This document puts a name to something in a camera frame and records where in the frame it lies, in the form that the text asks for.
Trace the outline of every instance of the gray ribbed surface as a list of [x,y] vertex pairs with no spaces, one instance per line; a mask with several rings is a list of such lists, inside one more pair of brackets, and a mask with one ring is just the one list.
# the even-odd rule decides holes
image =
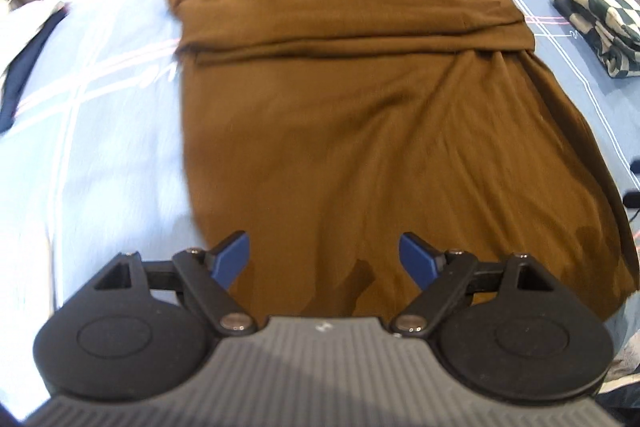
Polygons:
[[272,319],[223,341],[196,377],[129,405],[60,397],[28,420],[40,427],[613,427],[591,400],[524,408],[479,396],[451,378],[428,345],[376,319]]

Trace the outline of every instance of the black circular pad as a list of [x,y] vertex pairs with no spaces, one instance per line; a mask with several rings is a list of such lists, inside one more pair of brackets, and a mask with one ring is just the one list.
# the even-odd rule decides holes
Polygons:
[[151,338],[151,327],[141,319],[102,317],[80,330],[78,344],[94,357],[120,359],[145,349]]
[[513,403],[550,403],[597,387],[612,354],[597,319],[562,306],[553,292],[524,301],[498,294],[443,324],[438,346],[460,380]]
[[530,359],[547,359],[562,353],[569,334],[544,317],[511,319],[495,330],[498,344],[509,353]]
[[114,257],[46,322],[33,358],[52,395],[130,401],[186,381],[208,348],[193,315],[151,296],[135,254]]

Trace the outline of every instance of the brown t-shirt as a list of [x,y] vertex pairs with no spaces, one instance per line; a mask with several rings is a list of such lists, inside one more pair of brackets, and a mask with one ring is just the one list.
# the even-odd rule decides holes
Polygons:
[[591,131],[511,0],[169,0],[184,166],[233,295],[268,314],[379,315],[418,288],[402,232],[482,261],[532,253],[601,318],[638,287]]

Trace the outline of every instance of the folded cloth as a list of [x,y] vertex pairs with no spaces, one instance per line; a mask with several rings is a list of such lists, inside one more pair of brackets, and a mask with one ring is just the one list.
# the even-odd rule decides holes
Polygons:
[[65,8],[49,16],[40,31],[31,39],[24,49],[12,60],[6,70],[4,85],[2,86],[2,100],[0,102],[0,133],[11,129],[15,120],[20,97],[27,85],[31,70],[40,56],[45,42],[53,29],[65,17]]
[[612,78],[640,76],[640,5],[636,0],[553,0]]
[[268,314],[389,319],[418,293],[402,232],[482,261],[527,251],[601,318],[636,247],[588,124],[511,0],[169,0],[184,168],[233,295]]

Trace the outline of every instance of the navy fabric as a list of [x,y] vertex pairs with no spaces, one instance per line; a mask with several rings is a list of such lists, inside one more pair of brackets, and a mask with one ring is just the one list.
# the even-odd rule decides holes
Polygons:
[[632,383],[619,387],[609,393],[599,394],[596,402],[607,410],[628,407],[638,409],[640,407],[640,383]]
[[15,120],[20,97],[27,85],[31,70],[40,56],[44,44],[58,25],[65,18],[65,9],[53,13],[42,25],[40,31],[24,47],[17,57],[12,60],[6,72],[6,79],[2,87],[2,105],[0,107],[0,133],[11,129]]
[[18,421],[0,403],[0,427],[20,427]]

